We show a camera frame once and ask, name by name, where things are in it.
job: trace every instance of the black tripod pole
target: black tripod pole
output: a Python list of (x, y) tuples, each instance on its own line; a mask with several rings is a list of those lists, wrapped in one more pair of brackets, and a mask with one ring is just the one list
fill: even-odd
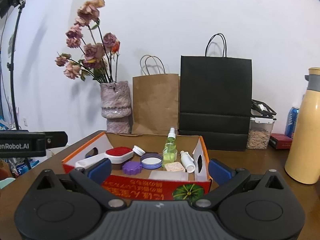
[[(8, 69), (10, 71), (10, 91), (11, 91), (11, 101), (12, 101), (12, 111), (13, 111), (13, 118), (14, 118), (14, 124), (16, 126), (16, 130), (19, 130), (19, 122), (18, 122), (18, 117), (17, 117), (17, 110), (16, 110), (16, 102), (14, 99), (14, 86), (13, 86), (13, 69), (14, 69), (14, 48), (16, 45), (16, 39), (17, 39), (17, 32), (18, 32), (18, 26), (19, 26), (19, 21), (22, 13), (22, 9), (24, 8), (26, 4), (26, 0), (21, 0), (20, 1), (20, 6), (19, 6), (19, 12), (18, 12), (18, 17), (16, 21), (16, 26), (14, 28), (14, 33), (13, 33), (13, 38), (12, 38), (12, 47), (11, 47), (11, 63), (8, 63)], [(31, 170), (30, 162), (28, 158), (25, 158), (24, 163), (28, 167), (29, 170)]]

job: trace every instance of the yellow thermos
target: yellow thermos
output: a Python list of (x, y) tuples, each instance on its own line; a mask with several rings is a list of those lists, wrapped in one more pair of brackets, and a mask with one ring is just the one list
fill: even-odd
[(320, 176), (320, 68), (309, 68), (307, 91), (284, 169), (290, 177), (314, 184)]

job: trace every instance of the orange box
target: orange box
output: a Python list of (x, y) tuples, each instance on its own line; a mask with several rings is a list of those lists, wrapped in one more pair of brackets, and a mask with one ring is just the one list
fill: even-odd
[[(146, 152), (162, 153), (166, 135), (152, 134), (112, 134), (102, 132), (91, 139), (72, 154), (62, 160), (66, 173), (70, 172), (77, 161), (83, 160), (85, 155), (97, 149), (98, 153), (104, 153), (113, 147), (139, 146)], [(188, 151), (193, 154), (196, 170), (188, 174), (188, 181), (153, 180), (148, 179), (152, 170), (142, 169), (137, 175), (126, 175), (122, 170), (113, 165), (111, 175), (101, 184), (106, 190), (114, 195), (128, 199), (148, 200), (180, 200), (187, 199), (194, 202), (201, 195), (207, 194), (210, 190), (212, 178), (208, 173), (208, 153), (201, 136), (177, 135), (176, 145), (178, 153)], [(131, 160), (139, 161), (140, 157), (134, 154)]]

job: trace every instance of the purple jar lid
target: purple jar lid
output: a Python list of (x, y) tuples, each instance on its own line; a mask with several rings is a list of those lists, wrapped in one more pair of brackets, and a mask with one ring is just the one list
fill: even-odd
[(160, 161), (162, 161), (162, 155), (160, 155), (159, 153), (145, 153), (144, 155), (142, 155), (140, 160), (143, 161), (146, 158), (158, 158), (160, 159)]
[(161, 167), (162, 158), (162, 155), (158, 153), (146, 153), (140, 158), (140, 161), (143, 168), (153, 170)]
[(122, 171), (128, 175), (137, 175), (142, 171), (142, 165), (140, 162), (128, 161), (122, 166)]

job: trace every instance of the pink textured vase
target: pink textured vase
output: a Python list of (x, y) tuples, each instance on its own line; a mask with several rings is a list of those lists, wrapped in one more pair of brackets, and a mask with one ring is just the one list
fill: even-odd
[(127, 81), (100, 84), (101, 115), (107, 119), (107, 132), (130, 133), (130, 90)]

